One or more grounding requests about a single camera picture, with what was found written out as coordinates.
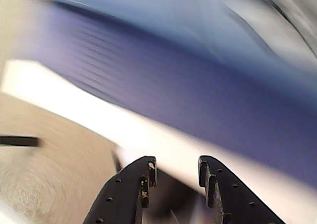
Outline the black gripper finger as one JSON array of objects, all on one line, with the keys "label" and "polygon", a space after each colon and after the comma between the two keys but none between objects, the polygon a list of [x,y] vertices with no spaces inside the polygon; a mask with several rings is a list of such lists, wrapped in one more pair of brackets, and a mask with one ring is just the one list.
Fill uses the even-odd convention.
[{"label": "black gripper finger", "polygon": [[218,159],[199,156],[199,185],[216,224],[283,224],[241,179]]},{"label": "black gripper finger", "polygon": [[104,184],[83,224],[140,224],[149,207],[149,190],[156,184],[156,158],[135,160]]}]

